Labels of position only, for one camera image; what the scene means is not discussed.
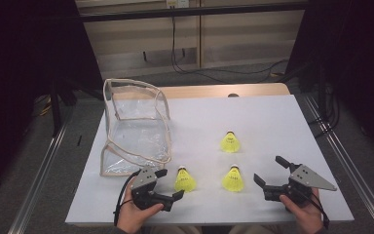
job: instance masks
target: transparent bag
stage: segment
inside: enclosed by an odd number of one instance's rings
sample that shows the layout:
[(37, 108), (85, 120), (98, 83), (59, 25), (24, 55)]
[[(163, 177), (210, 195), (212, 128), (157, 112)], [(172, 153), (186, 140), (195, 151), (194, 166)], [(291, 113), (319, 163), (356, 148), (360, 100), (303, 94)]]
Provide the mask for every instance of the transparent bag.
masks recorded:
[(102, 176), (128, 176), (171, 160), (166, 96), (157, 87), (129, 79), (107, 79), (103, 88), (107, 140)]

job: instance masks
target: human hand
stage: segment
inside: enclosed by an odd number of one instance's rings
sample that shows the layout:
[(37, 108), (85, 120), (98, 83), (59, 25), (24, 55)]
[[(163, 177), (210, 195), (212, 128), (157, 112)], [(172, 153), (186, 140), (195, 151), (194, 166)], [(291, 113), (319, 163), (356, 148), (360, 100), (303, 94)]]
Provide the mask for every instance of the human hand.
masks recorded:
[[(318, 197), (318, 189), (312, 188), (313, 193)], [(300, 208), (294, 204), (286, 195), (280, 195), (281, 202), (296, 216), (297, 227), (302, 234), (317, 233), (323, 227), (321, 212), (312, 203)], [(312, 196), (312, 200), (319, 204), (318, 199)]]
[(132, 183), (133, 180), (127, 185), (117, 222), (117, 227), (129, 234), (138, 231), (145, 220), (158, 213), (164, 207), (163, 204), (156, 204), (148, 209), (140, 210), (132, 201)]

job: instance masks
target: table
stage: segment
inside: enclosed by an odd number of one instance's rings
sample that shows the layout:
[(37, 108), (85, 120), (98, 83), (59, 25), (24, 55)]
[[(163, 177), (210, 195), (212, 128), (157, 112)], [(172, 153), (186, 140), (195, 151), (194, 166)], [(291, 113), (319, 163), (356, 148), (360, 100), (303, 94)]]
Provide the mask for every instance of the table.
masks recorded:
[[(174, 192), (173, 182), (180, 164), (196, 178), (198, 187), (174, 203), (170, 213), (159, 213), (146, 224), (293, 221), (293, 215), (286, 212), (281, 203), (265, 201), (262, 189), (252, 181), (253, 174), (257, 173), (268, 184), (287, 183), (289, 172), (275, 162), (276, 155), (289, 162), (303, 163), (337, 185), (294, 96), (284, 84), (166, 87), (162, 90), (168, 98), (174, 156), (167, 164), (168, 175), (159, 179), (156, 191), (167, 195)], [(227, 98), (231, 93), (240, 97)], [(99, 226), (113, 222), (112, 212), (126, 178), (99, 176), (100, 150), (106, 139), (104, 121), (104, 118), (100, 121), (67, 223)], [(218, 143), (226, 131), (233, 129), (243, 147), (235, 154), (223, 153)], [(241, 168), (244, 180), (244, 190), (240, 193), (228, 192), (221, 186), (222, 177), (233, 163)], [(320, 198), (331, 221), (354, 219), (339, 189), (336, 192), (321, 190)]]

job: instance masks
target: yellow shuttlecock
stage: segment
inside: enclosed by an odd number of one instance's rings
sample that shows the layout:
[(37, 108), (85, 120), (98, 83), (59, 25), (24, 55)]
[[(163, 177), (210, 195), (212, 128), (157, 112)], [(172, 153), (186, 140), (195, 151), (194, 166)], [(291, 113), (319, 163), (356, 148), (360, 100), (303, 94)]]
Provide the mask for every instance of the yellow shuttlecock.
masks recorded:
[(227, 135), (220, 142), (221, 149), (224, 152), (235, 153), (240, 149), (239, 140), (233, 132), (228, 132)]
[(240, 192), (244, 188), (242, 176), (240, 175), (239, 167), (234, 164), (230, 172), (224, 176), (222, 181), (223, 187), (232, 192)]
[(184, 166), (178, 168), (178, 175), (174, 185), (175, 191), (184, 190), (184, 192), (191, 192), (196, 188), (196, 181), (187, 173)]

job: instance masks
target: gray floor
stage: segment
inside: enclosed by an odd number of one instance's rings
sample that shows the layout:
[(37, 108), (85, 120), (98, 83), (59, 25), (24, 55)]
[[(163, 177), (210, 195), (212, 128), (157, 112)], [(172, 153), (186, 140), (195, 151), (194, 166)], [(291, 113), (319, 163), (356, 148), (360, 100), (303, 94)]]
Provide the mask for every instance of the gray floor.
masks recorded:
[[(250, 72), (269, 67), (269, 64), (251, 64), (224, 67), (240, 72)], [(283, 72), (285, 62), (276, 66), (272, 72)], [(257, 83), (267, 77), (267, 72), (243, 75), (208, 70), (191, 74), (177, 74), (175, 72), (157, 73), (155, 75), (134, 76), (157, 86), (177, 85), (205, 85), (220, 84), (207, 76), (222, 80), (225, 83)], [(266, 82), (274, 82), (275, 77)], [(296, 95), (307, 121), (315, 118), (306, 103), (305, 96), (297, 88), (297, 80), (288, 83), (289, 90)], [(111, 233), (113, 227), (79, 228), (64, 223), (69, 206), (74, 197), (79, 179), (91, 150), (94, 135), (103, 111), (102, 101), (96, 100), (80, 92), (75, 107), (62, 107), (64, 116), (72, 111), (71, 122), (67, 125), (65, 135), (57, 150), (57, 154), (46, 177), (46, 181), (33, 207), (31, 216), (27, 218), (27, 225), (20, 233)], [(36, 106), (39, 112), (41, 105)], [(53, 140), (51, 113), (34, 118), (18, 154), (11, 162), (11, 167), (2, 175), (0, 186), (0, 233), (8, 233), (24, 197), (39, 168), (48, 147)], [(319, 133), (318, 125), (311, 125), (314, 135)], [(362, 133), (360, 124), (349, 109), (342, 105), (341, 120), (335, 130), (336, 135), (351, 155), (363, 179), (374, 192), (374, 141)], [(368, 211), (363, 198), (357, 192), (345, 169), (341, 166), (325, 136), (318, 138), (318, 145), (338, 180), (339, 187), (352, 210), (355, 221), (349, 223), (331, 223), (329, 233), (374, 233), (374, 218)], [(284, 233), (295, 233), (294, 224), (288, 223)], [(222, 233), (225, 229), (209, 229), (209, 233)]]

